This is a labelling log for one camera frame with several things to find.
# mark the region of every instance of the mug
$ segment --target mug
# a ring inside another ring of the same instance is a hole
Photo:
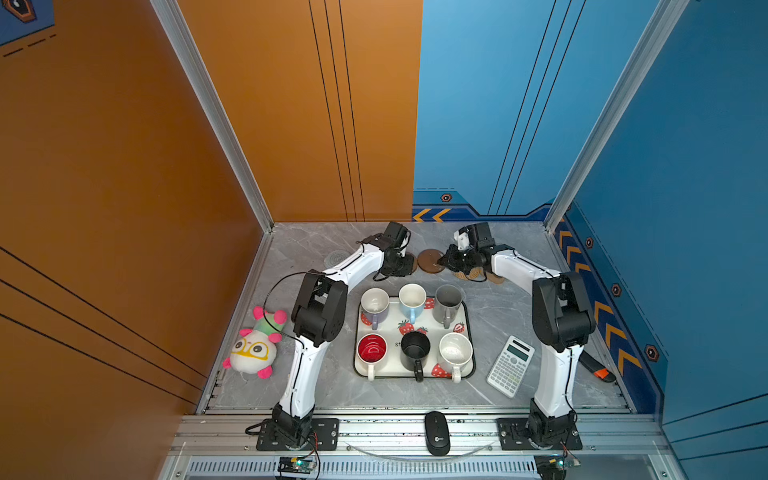
[[[429,354],[429,338],[421,332],[408,332],[400,342],[400,362],[413,372],[416,382],[424,381],[424,359]]]
[[[357,357],[368,366],[368,380],[376,376],[376,364],[386,355],[386,340],[377,333],[369,333],[357,343]]]
[[[371,328],[376,330],[389,313],[389,294],[380,288],[366,290],[360,299],[363,315],[371,322]]]
[[[443,328],[447,329],[456,318],[463,300],[464,293],[457,286],[440,286],[435,293],[435,309],[432,315],[435,320],[442,323]]]
[[[424,302],[427,301],[427,292],[424,287],[416,283],[409,283],[400,289],[400,311],[410,323],[416,322],[416,317],[424,311]]]
[[[461,333],[446,333],[440,340],[438,363],[451,373],[454,383],[462,381],[462,367],[472,359],[472,342]]]

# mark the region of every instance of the black computer mouse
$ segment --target black computer mouse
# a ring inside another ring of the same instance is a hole
[[[440,412],[430,412],[424,417],[426,427],[427,450],[436,456],[447,455],[451,451],[451,437],[448,422]]]

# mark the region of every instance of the plush toy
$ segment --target plush toy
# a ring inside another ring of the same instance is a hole
[[[256,319],[256,326],[240,331],[241,338],[235,342],[229,358],[224,360],[224,368],[256,373],[260,379],[268,379],[272,375],[272,362],[277,355],[275,343],[283,339],[280,332],[283,331],[288,315],[282,310],[274,314],[267,313],[266,319],[275,328],[266,322],[262,307],[253,309],[253,317]]]

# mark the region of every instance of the calculator display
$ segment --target calculator display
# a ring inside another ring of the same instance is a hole
[[[526,355],[525,353],[523,353],[520,350],[516,349],[512,345],[507,345],[507,351],[510,352],[512,355],[520,357],[523,360],[523,362],[527,362],[528,361],[528,355]]]

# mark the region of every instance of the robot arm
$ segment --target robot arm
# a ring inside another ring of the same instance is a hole
[[[364,239],[338,265],[304,276],[291,314],[299,341],[285,393],[272,411],[274,432],[282,443],[298,448],[310,435],[317,377],[330,342],[343,327],[348,291],[371,273],[410,275],[415,258],[405,252],[409,239],[408,229],[389,222],[384,233]]]
[[[539,446],[565,441],[575,427],[573,387],[578,357],[596,323],[581,275],[545,268],[508,245],[496,245],[487,223],[455,233],[439,263],[468,274],[482,266],[533,296],[533,328],[541,340],[541,372],[531,400],[529,436]]]

